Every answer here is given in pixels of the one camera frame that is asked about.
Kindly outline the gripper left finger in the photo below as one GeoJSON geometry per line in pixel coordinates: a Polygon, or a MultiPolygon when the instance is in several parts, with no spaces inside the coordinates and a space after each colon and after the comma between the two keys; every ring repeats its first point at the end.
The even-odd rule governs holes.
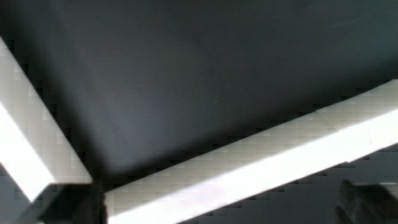
{"type": "Polygon", "coordinates": [[[99,184],[49,184],[28,200],[17,185],[0,190],[0,224],[108,224],[99,184]]]}

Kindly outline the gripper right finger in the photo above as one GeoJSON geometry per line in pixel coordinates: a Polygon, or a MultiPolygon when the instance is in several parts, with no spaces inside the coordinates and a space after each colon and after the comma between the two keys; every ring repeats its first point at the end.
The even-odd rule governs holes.
{"type": "Polygon", "coordinates": [[[341,181],[333,224],[398,224],[398,183],[341,181]]]}

